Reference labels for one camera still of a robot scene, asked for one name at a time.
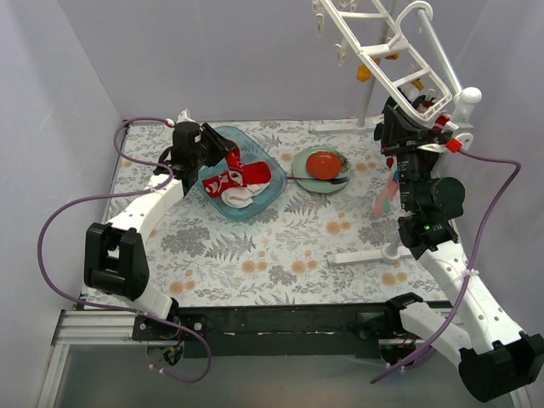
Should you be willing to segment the red snowflake sock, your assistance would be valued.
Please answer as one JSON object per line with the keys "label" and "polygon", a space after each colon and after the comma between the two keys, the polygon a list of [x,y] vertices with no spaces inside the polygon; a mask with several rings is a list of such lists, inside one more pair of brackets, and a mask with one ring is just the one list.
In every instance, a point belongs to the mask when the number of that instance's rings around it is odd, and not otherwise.
{"label": "red snowflake sock", "polygon": [[238,146],[231,150],[225,157],[229,180],[237,186],[245,187],[244,164],[241,160],[241,151]]}

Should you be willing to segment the pink sock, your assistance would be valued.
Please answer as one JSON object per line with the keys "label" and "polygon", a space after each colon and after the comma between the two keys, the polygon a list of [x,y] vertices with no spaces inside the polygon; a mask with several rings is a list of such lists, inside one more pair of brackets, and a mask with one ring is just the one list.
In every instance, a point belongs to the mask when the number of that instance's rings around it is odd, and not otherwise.
{"label": "pink sock", "polygon": [[389,173],[385,187],[379,192],[372,204],[372,212],[378,218],[400,209],[400,176],[397,161],[393,157],[388,157],[386,163]]}

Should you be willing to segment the red sock white pattern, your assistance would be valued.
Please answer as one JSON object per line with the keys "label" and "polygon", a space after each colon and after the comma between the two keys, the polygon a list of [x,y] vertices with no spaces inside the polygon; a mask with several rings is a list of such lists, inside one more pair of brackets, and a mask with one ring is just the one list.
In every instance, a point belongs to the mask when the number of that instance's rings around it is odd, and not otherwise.
{"label": "red sock white pattern", "polygon": [[258,161],[242,165],[240,169],[229,169],[219,175],[204,179],[201,183],[210,197],[217,198],[230,188],[266,184],[271,178],[269,166],[264,161]]}

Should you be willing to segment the plain white sock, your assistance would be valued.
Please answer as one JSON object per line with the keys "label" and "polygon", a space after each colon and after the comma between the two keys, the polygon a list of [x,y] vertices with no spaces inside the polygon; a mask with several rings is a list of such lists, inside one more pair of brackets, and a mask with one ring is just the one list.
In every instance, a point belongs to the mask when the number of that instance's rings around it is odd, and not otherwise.
{"label": "plain white sock", "polygon": [[253,197],[260,195],[269,187],[269,183],[248,184],[245,187],[231,187],[224,190],[221,199],[228,207],[242,209],[253,204]]}

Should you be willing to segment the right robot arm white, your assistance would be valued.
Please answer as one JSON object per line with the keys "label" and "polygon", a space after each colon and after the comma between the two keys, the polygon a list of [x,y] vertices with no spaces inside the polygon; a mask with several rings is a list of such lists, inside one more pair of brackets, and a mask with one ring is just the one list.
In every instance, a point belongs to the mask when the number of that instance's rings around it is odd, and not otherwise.
{"label": "right robot arm white", "polygon": [[462,141],[446,126],[424,127],[389,99],[375,132],[381,152],[394,157],[399,200],[399,239],[439,284],[451,303],[447,317],[413,294],[388,301],[384,319],[393,337],[424,339],[402,360],[373,378],[377,383],[403,367],[415,366],[432,351],[446,357],[468,392],[481,402],[532,384],[543,367],[543,337],[529,335],[491,295],[474,267],[479,243],[465,254],[451,220],[463,214],[466,191],[456,178],[435,178],[442,152],[466,156]]}

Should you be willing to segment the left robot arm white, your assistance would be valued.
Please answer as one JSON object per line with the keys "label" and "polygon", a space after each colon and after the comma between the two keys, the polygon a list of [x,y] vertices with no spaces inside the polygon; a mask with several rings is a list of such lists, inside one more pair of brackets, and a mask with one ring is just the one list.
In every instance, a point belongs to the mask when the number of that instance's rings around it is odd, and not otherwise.
{"label": "left robot arm white", "polygon": [[151,329],[164,340],[175,338],[181,320],[171,311],[173,299],[150,281],[145,241],[150,232],[181,201],[198,179],[202,167],[214,167],[233,152],[236,144],[209,124],[172,123],[172,145],[154,168],[144,194],[105,224],[92,224],[86,232],[84,283],[114,296],[131,308],[154,315]]}

